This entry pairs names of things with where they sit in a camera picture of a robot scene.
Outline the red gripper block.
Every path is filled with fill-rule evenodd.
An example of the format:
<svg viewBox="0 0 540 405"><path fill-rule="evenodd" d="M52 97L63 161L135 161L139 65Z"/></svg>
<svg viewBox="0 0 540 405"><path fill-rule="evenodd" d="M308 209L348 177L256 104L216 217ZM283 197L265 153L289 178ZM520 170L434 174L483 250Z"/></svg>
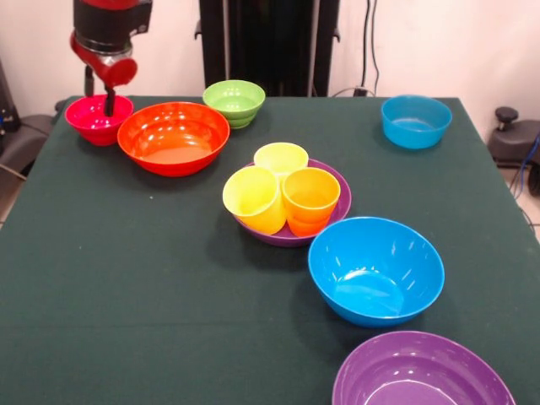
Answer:
<svg viewBox="0 0 540 405"><path fill-rule="evenodd" d="M117 86L129 84L138 71L138 65L132 58L132 44L119 53L99 53L84 47L76 39L75 32L71 34L70 46L75 55L86 65L84 70L84 95L94 95L94 73L105 85L105 115L114 115L114 105Z"/></svg>

